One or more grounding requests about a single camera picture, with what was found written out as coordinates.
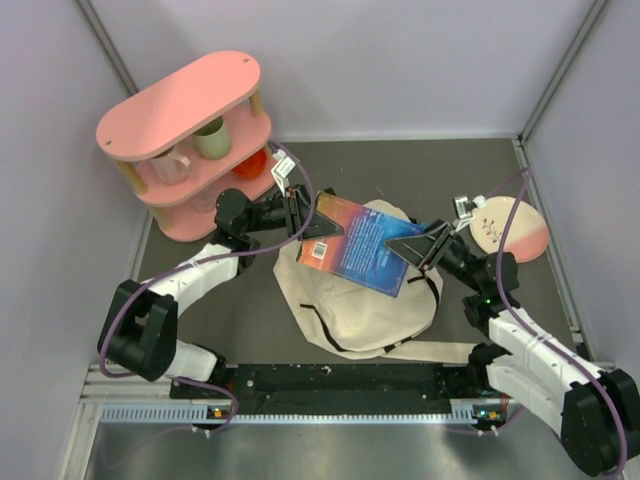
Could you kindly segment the blue orange book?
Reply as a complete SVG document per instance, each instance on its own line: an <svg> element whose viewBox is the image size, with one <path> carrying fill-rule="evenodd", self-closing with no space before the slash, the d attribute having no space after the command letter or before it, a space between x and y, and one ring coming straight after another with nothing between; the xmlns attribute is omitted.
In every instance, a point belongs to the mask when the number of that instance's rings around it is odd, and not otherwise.
<svg viewBox="0 0 640 480"><path fill-rule="evenodd" d="M296 260L390 297L397 297L408 264L385 246L389 239L416 236L424 227L372 207L322 192L315 214L334 231L324 237L306 235Z"/></svg>

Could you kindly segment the cream canvas backpack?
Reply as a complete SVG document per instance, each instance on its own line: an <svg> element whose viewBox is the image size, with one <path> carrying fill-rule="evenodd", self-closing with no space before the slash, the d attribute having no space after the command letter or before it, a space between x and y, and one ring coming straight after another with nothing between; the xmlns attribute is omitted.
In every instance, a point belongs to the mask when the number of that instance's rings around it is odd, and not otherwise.
<svg viewBox="0 0 640 480"><path fill-rule="evenodd" d="M411 221L384 200L364 206ZM349 360L466 362L473 344L420 337L431 327L442 300L443 279L437 270L421 273L408 265L399 294L393 298L299 263L301 243L280 249L273 272L309 343Z"/></svg>

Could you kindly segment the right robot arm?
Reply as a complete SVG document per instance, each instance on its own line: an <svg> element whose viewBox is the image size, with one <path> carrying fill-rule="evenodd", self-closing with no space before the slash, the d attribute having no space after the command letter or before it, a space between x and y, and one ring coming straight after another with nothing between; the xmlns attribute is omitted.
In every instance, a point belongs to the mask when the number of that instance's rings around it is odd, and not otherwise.
<svg viewBox="0 0 640 480"><path fill-rule="evenodd" d="M513 298L518 264L510 253L474 255L453 225L438 220L386 247L418 271L440 268L472 290L469 323L487 338L468 357L476 394L513 398L559 438L574 464L596 477L620 474L639 455L639 390L624 370L606 370L544 330Z"/></svg>

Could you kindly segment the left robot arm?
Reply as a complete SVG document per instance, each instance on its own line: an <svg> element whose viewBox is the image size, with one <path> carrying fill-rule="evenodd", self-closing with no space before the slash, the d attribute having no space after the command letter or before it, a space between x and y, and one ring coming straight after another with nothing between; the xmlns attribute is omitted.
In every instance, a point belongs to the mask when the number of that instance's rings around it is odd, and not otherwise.
<svg viewBox="0 0 640 480"><path fill-rule="evenodd" d="M215 224L209 242L190 259L145 282L126 280L116 288L97 344L105 376L115 375L106 365L112 361L123 367L124 376L147 381L183 377L205 396L220 394L227 382L221 359L210 350L179 341L179 317L265 253L252 233L283 229L289 240L309 240L344 232L317 212L303 185L261 201L227 189L217 198Z"/></svg>

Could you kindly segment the orange bowl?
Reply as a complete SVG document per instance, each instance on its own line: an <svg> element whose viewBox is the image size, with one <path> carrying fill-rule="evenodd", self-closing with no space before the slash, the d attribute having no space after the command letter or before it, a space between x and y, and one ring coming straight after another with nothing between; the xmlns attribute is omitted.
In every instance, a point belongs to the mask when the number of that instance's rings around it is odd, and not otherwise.
<svg viewBox="0 0 640 480"><path fill-rule="evenodd" d="M265 150L259 150L232 169L239 178L251 180L262 174L267 164Z"/></svg>

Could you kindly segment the pink cream plate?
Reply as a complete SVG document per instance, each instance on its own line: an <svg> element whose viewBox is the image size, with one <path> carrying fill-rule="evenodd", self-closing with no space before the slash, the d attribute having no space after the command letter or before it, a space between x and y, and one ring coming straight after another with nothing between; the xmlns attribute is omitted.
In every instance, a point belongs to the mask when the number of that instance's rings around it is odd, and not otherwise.
<svg viewBox="0 0 640 480"><path fill-rule="evenodd" d="M485 253L498 251L514 202L514 197L497 196L488 199L486 206L477 210L469 229ZM507 232L505 251L512 253L518 263L530 262L545 252L549 239L549 229L543 216L521 201Z"/></svg>

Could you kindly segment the clear glass cup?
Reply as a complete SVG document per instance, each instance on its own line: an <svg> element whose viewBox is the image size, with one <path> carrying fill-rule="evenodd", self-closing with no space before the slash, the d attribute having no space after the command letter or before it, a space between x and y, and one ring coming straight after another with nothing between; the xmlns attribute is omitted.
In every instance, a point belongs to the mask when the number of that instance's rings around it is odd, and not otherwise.
<svg viewBox="0 0 640 480"><path fill-rule="evenodd" d="M199 213L209 213L216 209L219 189L211 184L197 193L191 200L191 206Z"/></svg>

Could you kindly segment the green mug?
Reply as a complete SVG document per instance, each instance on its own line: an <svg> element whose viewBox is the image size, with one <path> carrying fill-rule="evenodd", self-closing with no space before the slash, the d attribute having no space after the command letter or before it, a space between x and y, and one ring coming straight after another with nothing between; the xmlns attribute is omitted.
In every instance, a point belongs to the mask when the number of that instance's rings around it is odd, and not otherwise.
<svg viewBox="0 0 640 480"><path fill-rule="evenodd" d="M231 136L223 117L218 117L193 134L195 148L204 158L219 160L232 148Z"/></svg>

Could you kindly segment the pink mug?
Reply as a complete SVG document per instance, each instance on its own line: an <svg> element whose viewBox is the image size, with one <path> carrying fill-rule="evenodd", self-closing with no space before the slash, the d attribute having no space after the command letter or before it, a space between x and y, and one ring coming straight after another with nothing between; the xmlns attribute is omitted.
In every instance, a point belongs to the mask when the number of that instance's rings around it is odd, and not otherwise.
<svg viewBox="0 0 640 480"><path fill-rule="evenodd" d="M183 182L192 172L192 164L177 147L171 147L149 159L159 179L167 185Z"/></svg>

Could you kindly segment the pink three-tier shelf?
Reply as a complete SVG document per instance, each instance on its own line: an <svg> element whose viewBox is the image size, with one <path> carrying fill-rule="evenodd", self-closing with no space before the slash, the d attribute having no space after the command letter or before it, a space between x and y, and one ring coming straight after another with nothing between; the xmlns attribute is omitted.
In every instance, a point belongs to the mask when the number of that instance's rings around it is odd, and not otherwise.
<svg viewBox="0 0 640 480"><path fill-rule="evenodd" d="M214 230L215 213L199 213L190 203L207 186L220 193L237 188L250 199L273 186L272 161L251 180L232 172L257 151L269 151L272 125L259 93L261 77L258 61L247 53L209 53L117 104L98 123L97 144L169 239L194 242ZM218 117L224 118L232 148L211 160L196 150L193 134ZM171 147L192 164L191 174L177 185L163 183L149 163Z"/></svg>

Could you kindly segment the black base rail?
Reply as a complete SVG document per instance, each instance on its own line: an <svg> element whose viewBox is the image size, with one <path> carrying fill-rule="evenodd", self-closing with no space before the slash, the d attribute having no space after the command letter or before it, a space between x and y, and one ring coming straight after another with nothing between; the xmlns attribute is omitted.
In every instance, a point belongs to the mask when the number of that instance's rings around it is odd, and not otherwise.
<svg viewBox="0 0 640 480"><path fill-rule="evenodd" d="M241 364L213 384L239 400L241 415L449 413L452 399L478 399L464 367L437 363Z"/></svg>

